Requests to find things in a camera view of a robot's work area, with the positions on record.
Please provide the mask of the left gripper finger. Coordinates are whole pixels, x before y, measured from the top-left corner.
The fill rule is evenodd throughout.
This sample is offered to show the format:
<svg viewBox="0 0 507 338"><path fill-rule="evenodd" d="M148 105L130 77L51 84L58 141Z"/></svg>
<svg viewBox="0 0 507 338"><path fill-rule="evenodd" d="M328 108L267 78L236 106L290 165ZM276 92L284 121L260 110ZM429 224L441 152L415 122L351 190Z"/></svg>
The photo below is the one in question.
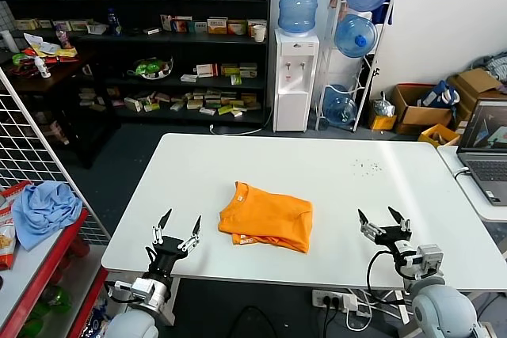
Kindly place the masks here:
<svg viewBox="0 0 507 338"><path fill-rule="evenodd" d="M165 228L172 210L169 209L160 219L156 226L152 226L153 244L162 244L162 231Z"/></svg>
<svg viewBox="0 0 507 338"><path fill-rule="evenodd" d="M196 246L200 242L200 222L201 222L201 216L198 217L196 220L195 226L193 227L193 231L191 233L191 236L183 241L178 248L182 252L191 252L196 248Z"/></svg>

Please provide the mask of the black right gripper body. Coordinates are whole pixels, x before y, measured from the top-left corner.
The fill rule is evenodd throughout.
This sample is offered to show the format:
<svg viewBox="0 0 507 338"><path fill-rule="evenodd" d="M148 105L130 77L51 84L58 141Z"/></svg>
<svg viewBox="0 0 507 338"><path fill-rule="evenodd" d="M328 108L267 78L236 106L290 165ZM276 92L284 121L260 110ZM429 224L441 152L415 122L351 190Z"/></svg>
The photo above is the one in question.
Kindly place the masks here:
<svg viewBox="0 0 507 338"><path fill-rule="evenodd" d="M412 253L410 246L411 231L402 230L401 226L385 226L380 227L379 230L380 233L375 235L374 242L377 245L387 247L395 259L400 259L407 256L407 253Z"/></svg>

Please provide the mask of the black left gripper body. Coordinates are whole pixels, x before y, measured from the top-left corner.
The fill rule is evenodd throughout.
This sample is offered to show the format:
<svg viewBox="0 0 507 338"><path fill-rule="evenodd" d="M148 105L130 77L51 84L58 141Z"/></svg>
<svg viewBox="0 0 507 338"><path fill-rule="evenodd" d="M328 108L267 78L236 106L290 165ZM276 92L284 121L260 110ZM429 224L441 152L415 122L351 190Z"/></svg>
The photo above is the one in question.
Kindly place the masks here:
<svg viewBox="0 0 507 338"><path fill-rule="evenodd" d="M186 251L183 251L181 246L183 243L183 240L175 237L163 237L161 244L147 246L150 259L147 271L151 274L170 277L175 263L186 258Z"/></svg>

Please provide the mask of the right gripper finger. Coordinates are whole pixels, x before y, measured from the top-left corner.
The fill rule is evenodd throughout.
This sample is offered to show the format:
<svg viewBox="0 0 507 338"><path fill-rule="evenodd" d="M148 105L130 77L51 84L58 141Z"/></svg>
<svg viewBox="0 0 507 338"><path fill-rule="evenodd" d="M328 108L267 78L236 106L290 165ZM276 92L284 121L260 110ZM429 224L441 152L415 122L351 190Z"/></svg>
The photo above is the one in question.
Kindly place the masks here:
<svg viewBox="0 0 507 338"><path fill-rule="evenodd" d="M383 230L377 225L368 221L361 209L358 210L360 218L360 231L367 238L377 238L383 234Z"/></svg>
<svg viewBox="0 0 507 338"><path fill-rule="evenodd" d="M393 219L398 223L401 231L404 231L404 232L411 232L411 225L410 225L410 220L409 219L405 219L398 211L396 211L393 207L388 207L387 208L389 210L389 212L391 213L391 216L393 217Z"/></svg>

